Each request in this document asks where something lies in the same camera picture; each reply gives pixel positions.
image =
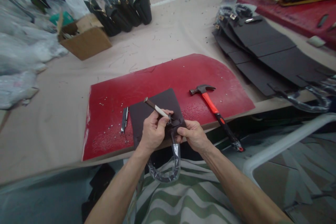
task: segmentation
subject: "striped shirt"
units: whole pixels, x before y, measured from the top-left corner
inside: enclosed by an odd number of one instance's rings
[[[172,165],[170,161],[159,170]],[[205,161],[182,159],[178,180],[159,183],[146,174],[142,186],[135,223],[242,223]]]

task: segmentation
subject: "black bag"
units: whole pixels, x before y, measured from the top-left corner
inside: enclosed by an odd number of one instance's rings
[[[116,7],[117,5],[112,5],[109,0],[104,0],[105,2],[105,12],[112,21],[120,27],[124,32],[130,32],[132,30],[132,24],[123,16],[120,10]]]
[[[107,16],[106,12],[102,10],[96,0],[91,0],[90,2],[84,1],[91,13],[93,13],[97,19],[104,26],[104,30],[109,37],[113,37],[121,32],[121,29],[115,22],[112,21],[110,17]]]
[[[149,0],[134,0],[133,5],[141,17],[144,25],[152,21],[151,3]]]
[[[128,0],[134,7],[145,25],[152,21],[151,3],[149,0]]]
[[[120,2],[121,4],[116,7],[133,26],[138,27],[141,24],[141,18],[135,8],[130,5],[128,0],[120,0]]]

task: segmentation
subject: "hammer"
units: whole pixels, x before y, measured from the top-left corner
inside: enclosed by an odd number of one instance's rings
[[[225,130],[225,132],[228,134],[229,139],[231,141],[231,146],[238,152],[243,152],[244,148],[242,147],[240,141],[238,138],[233,134],[229,126],[226,124],[224,118],[220,115],[218,109],[215,107],[215,105],[212,103],[207,90],[215,90],[216,88],[210,85],[200,85],[197,86],[196,89],[189,90],[190,95],[194,95],[196,93],[201,93],[204,100],[207,102],[208,106],[210,107],[212,113],[215,114],[215,117],[217,118],[219,124],[222,126],[222,128]]]

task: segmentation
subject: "red board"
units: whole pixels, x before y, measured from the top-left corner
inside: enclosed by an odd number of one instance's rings
[[[216,121],[202,96],[189,89],[201,84],[216,87],[209,96],[224,118],[254,107],[235,75],[219,61],[191,54],[91,86],[82,160],[133,146],[131,114],[120,134],[123,108],[173,88],[185,119],[201,125]]]
[[[288,7],[267,5],[259,0],[238,0],[238,2],[256,5],[259,14],[308,38],[315,35],[319,36],[327,42],[326,46],[336,50],[336,28],[327,32],[327,29],[336,22],[336,0],[325,0]],[[318,23],[325,14],[329,15],[327,20],[321,28],[317,28]]]

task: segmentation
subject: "table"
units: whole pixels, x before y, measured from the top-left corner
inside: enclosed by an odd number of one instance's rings
[[[150,1],[151,24],[112,37],[112,48],[83,62],[69,54],[48,63],[48,69],[37,78],[38,94],[28,106],[11,111],[0,133],[0,184],[129,157],[131,148],[119,156],[105,155],[80,162],[90,85],[172,58],[200,53],[226,64],[256,107],[232,118],[290,105],[277,98],[264,97],[224,58],[211,34],[221,0]],[[290,37],[308,56],[336,70],[335,51],[314,48],[306,43],[307,38],[274,22],[270,24]],[[314,97],[307,92],[302,92],[299,98],[304,102],[312,99]],[[204,129],[215,126],[217,123],[204,125]]]

